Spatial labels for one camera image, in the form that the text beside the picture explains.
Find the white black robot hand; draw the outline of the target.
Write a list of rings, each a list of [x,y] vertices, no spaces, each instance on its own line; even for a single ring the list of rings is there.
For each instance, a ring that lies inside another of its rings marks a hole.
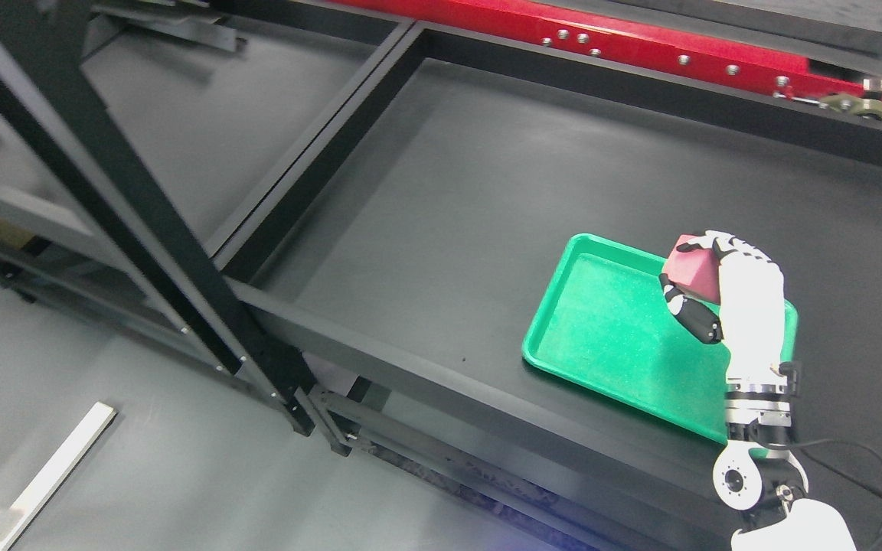
[[[730,354],[726,381],[730,385],[785,386],[782,347],[785,342],[784,275],[755,245],[732,233],[706,230],[676,244],[680,255],[700,251],[717,262],[720,311],[686,292],[667,273],[659,285],[669,313],[697,341],[720,343]]]

